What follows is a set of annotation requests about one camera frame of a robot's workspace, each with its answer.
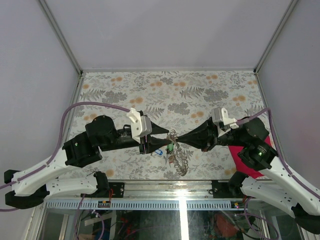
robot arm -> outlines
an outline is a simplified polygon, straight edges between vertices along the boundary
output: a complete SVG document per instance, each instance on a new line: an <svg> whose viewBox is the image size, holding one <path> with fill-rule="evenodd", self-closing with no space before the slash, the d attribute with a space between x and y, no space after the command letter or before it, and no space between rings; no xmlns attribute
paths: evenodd
<svg viewBox="0 0 320 240"><path fill-rule="evenodd" d="M4 182L15 182L11 186L12 191L5 195L6 204L26 209L41 204L44 199L57 196L79 193L92 197L101 196L109 191L104 173L96 172L91 176L74 179L56 178L101 160L100 151L139 147L141 154L149 154L171 143L167 139L151 136L169 131L151 122L142 112L132 108L127 116L131 125L124 125L118 130L110 117L98 116L85 126L86 131L65 142L49 164L47 158L23 171L6 171Z"/></svg>
<svg viewBox="0 0 320 240"><path fill-rule="evenodd" d="M320 234L320 199L299 184L293 175L315 194L319 190L286 166L292 171L292 174L288 173L278 158L277 151L264 142L268 135L269 132L259 118L238 126L236 119L228 117L225 108L216 108L212 111L212 117L191 132L179 136L177 141L203 152L210 151L216 145L243 147L238 154L242 162L275 181L283 191L236 172L229 181L232 192L261 199L295 218L307 231Z"/></svg>

floral pattern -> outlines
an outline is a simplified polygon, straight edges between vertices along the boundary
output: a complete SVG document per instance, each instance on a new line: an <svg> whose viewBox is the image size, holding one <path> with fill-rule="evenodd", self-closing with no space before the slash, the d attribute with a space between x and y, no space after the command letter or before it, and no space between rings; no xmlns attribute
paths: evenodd
<svg viewBox="0 0 320 240"><path fill-rule="evenodd" d="M225 107L229 116L236 119L264 107L252 71L88 72L79 98L79 102L84 101L142 110L155 124L174 129L178 135L202 124L216 107ZM85 125L99 115L112 117L117 129L130 124L126 114L117 109L78 106L69 138L82 133ZM266 115L261 119L269 129ZM102 171L113 180L219 180L229 179L236 171L226 146L216 146L209 152L186 144L181 144L181 148L189 160L185 176L178 175L174 166L166 161L163 147L162 156L140 155L138 148L102 152L101 161L61 177L78 178Z"/></svg>

metal chain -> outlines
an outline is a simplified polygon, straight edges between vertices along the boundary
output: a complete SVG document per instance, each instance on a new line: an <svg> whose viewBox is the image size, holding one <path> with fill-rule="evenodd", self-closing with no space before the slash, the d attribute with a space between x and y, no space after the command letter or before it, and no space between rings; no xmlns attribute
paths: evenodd
<svg viewBox="0 0 320 240"><path fill-rule="evenodd" d="M180 176L184 176L188 172L188 157L182 151L180 144L177 142L178 135L175 130L171 130L167 134L167 139L171 140L174 143L175 149L170 154L171 156L168 158L169 162L173 163L173 166L176 172Z"/></svg>

floral tablecloth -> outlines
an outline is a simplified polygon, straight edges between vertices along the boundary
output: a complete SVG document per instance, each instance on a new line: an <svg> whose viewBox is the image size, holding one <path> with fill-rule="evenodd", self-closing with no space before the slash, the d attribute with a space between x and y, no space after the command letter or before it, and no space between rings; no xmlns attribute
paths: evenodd
<svg viewBox="0 0 320 240"><path fill-rule="evenodd" d="M142 110L157 125L185 134L202 124L216 107L241 119L263 108L262 97L252 71L138 71L87 72L79 102L92 101ZM69 138L83 132L96 116L112 117L116 128L130 124L126 113L101 106L79 106L75 110ZM269 129L265 115L261 119ZM216 146L201 152L181 145L188 156L188 173L179 176L163 155L140 155L139 149L102 152L103 159L61 178L83 177L105 172L113 180L222 180L236 171L228 147Z"/></svg>

wall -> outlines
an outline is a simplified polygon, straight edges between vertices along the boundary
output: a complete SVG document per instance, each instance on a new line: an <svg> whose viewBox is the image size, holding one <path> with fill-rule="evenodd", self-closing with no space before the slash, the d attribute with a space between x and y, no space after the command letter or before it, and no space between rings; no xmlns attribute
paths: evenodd
<svg viewBox="0 0 320 240"><path fill-rule="evenodd" d="M287 161L318 188L319 13L319 1L299 1L259 72Z"/></svg>
<svg viewBox="0 0 320 240"><path fill-rule="evenodd" d="M290 0L47 2L83 69L253 69Z"/></svg>
<svg viewBox="0 0 320 240"><path fill-rule="evenodd" d="M4 172L31 167L53 152L77 74L37 1L2 1L0 22L0 169ZM7 208L4 194L10 190L0 191L0 208ZM21 239L31 212L0 212L0 238Z"/></svg>

